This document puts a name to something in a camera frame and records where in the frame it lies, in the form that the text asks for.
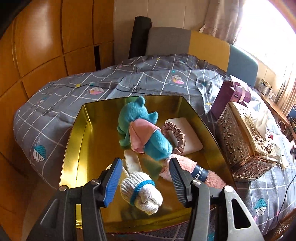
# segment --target gold ornate tissue box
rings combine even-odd
[[[277,164],[273,144],[261,137],[247,107],[229,102],[218,126],[235,181],[254,181]]]

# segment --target white knitted glove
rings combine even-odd
[[[124,200],[148,215],[156,213],[163,203],[161,193],[155,188],[149,175],[144,172],[133,172],[127,176],[120,185],[120,192]]]

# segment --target blue elastic band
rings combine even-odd
[[[136,197],[137,197],[137,195],[138,195],[140,189],[141,189],[144,185],[146,185],[146,184],[152,184],[153,186],[155,186],[155,183],[154,183],[151,179],[139,183],[139,184],[136,186],[135,190],[133,191],[133,195],[131,196],[131,199],[130,199],[130,204],[131,204],[131,205],[134,205],[134,204],[135,204],[135,199],[136,199]]]

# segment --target teddy bear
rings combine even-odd
[[[139,96],[135,101],[127,103],[120,111],[117,131],[125,134],[119,143],[122,147],[131,144],[137,153],[146,153],[156,161],[166,159],[173,151],[170,142],[155,124],[158,113],[148,113],[145,98]]]

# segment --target brown satin scrunchie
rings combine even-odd
[[[166,138],[169,137],[168,131],[172,131],[178,141],[178,145],[174,148],[173,154],[181,155],[185,146],[185,134],[183,134],[181,130],[172,122],[165,122],[161,128],[161,132]]]

